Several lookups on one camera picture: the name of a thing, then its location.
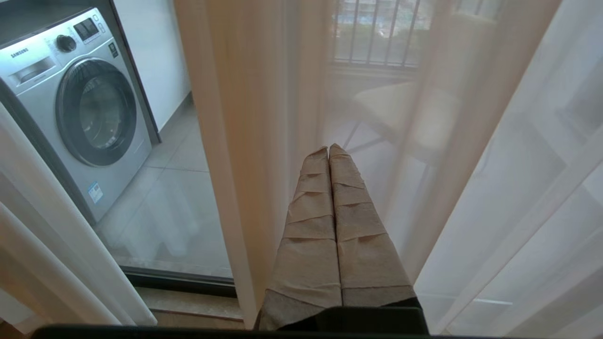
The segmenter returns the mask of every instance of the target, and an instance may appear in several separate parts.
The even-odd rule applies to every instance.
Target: sticker
[[[103,192],[101,191],[101,187],[98,186],[98,182],[93,182],[88,188],[88,194],[90,198],[92,198],[92,202],[97,203],[103,197]]]

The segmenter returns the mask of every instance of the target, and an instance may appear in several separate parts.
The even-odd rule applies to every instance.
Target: control panel
[[[97,8],[0,50],[0,78],[15,94],[35,86],[112,39]]]

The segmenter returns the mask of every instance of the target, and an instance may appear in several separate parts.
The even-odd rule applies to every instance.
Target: white curtain
[[[0,105],[0,318],[49,323],[156,320],[19,126]]]
[[[300,161],[337,142],[432,333],[603,334],[603,3],[175,4],[247,326]]]

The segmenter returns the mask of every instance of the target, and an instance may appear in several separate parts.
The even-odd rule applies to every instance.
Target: white wall
[[[171,0],[115,0],[157,128],[191,91]]]

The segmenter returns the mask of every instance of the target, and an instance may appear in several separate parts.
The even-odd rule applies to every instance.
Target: washing machine
[[[87,8],[2,46],[0,78],[69,176],[74,201],[99,222],[151,150],[124,56],[101,13]]]

